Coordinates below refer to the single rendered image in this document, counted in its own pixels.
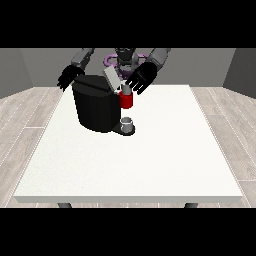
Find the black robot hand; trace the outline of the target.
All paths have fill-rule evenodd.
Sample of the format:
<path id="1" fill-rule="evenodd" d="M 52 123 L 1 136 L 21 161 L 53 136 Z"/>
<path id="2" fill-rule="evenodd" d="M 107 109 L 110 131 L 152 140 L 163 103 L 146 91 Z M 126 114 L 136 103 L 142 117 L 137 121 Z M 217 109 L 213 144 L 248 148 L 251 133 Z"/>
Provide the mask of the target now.
<path id="1" fill-rule="evenodd" d="M 74 79 L 81 74 L 85 74 L 85 72 L 80 67 L 68 65 L 58 78 L 57 86 L 65 91 L 66 88 L 74 81 Z"/>
<path id="2" fill-rule="evenodd" d="M 154 63 L 142 63 L 125 82 L 133 91 L 140 95 L 156 78 L 157 67 Z"/>

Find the pale grey machine lid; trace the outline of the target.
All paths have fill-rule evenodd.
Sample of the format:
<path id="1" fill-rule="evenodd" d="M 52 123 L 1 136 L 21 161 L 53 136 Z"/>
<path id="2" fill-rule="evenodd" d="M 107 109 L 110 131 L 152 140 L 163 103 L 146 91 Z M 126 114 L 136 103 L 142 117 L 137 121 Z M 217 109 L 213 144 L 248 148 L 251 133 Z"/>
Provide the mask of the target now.
<path id="1" fill-rule="evenodd" d="M 116 91 L 124 81 L 121 80 L 113 66 L 109 66 L 102 71 L 112 91 Z"/>

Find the small grey cup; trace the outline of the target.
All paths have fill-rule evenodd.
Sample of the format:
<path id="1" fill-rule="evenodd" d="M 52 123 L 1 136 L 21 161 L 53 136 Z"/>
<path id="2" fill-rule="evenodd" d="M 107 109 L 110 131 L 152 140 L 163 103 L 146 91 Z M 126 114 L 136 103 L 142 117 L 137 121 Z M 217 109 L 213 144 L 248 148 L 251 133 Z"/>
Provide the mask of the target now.
<path id="1" fill-rule="evenodd" d="M 129 133 L 133 129 L 133 121 L 130 117 L 123 117 L 120 120 L 121 123 L 121 131 L 124 133 Z"/>

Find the black coffee machine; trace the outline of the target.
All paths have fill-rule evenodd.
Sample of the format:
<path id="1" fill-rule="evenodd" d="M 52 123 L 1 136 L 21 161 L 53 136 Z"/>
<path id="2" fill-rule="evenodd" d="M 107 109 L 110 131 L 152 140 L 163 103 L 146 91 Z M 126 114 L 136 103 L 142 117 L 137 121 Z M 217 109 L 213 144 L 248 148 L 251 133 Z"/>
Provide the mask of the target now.
<path id="1" fill-rule="evenodd" d="M 104 76 L 81 74 L 74 79 L 72 91 L 82 126 L 100 133 L 116 132 L 123 136 L 135 133 L 134 125 L 124 131 L 120 96 L 111 90 Z"/>

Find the red pod holder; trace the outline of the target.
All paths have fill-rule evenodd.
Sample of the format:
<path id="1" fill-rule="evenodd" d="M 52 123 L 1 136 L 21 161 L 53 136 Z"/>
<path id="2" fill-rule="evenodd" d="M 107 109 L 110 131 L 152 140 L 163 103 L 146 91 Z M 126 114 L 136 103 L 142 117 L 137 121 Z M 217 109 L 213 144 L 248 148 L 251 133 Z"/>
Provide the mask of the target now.
<path id="1" fill-rule="evenodd" d="M 125 95 L 122 92 L 119 93 L 120 107 L 123 109 L 129 109 L 133 106 L 133 94 Z"/>

